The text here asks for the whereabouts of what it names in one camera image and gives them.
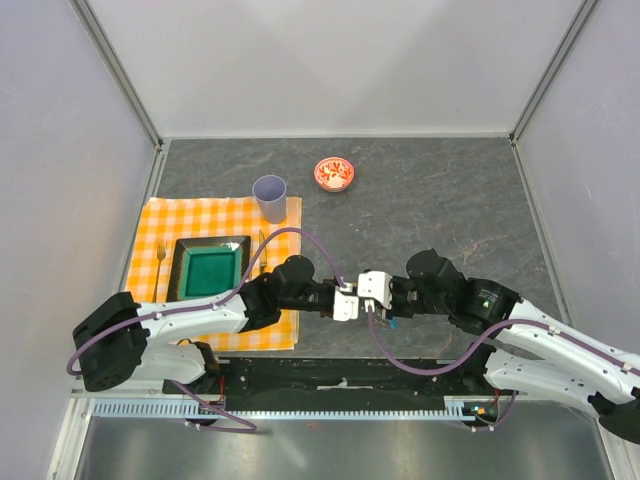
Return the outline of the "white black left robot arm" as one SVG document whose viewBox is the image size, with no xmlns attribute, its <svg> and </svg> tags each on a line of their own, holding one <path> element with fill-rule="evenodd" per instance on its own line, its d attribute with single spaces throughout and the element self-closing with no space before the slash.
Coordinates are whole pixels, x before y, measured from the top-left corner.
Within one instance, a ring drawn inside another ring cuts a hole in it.
<svg viewBox="0 0 640 480">
<path fill-rule="evenodd" d="M 261 330 L 285 311 L 319 312 L 336 321 L 357 318 L 355 287 L 316 282 L 314 272 L 309 259 L 295 255 L 238 292 L 169 303 L 137 303 L 128 292 L 114 294 L 74 329 L 76 352 L 68 371 L 81 376 L 89 392 L 128 380 L 176 380 L 198 393 L 211 392 L 220 371 L 202 348 L 184 345 L 185 339 Z"/>
</svg>

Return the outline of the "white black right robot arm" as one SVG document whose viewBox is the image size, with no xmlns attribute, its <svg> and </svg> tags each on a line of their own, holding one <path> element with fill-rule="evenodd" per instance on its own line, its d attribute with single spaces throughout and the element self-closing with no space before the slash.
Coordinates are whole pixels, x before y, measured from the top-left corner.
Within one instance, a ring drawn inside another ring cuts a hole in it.
<svg viewBox="0 0 640 480">
<path fill-rule="evenodd" d="M 445 367 L 410 367 L 386 352 L 394 366 L 427 377 L 458 368 L 459 384 L 469 393 L 492 386 L 542 396 L 591 415 L 623 440 L 639 441 L 638 355 L 573 329 L 495 281 L 465 278 L 434 250 L 413 255 L 406 271 L 405 277 L 379 271 L 360 274 L 358 294 L 369 316 L 442 314 L 477 339 Z M 467 362 L 487 339 L 533 357 L 524 359 L 495 349 L 486 361 Z"/>
</svg>

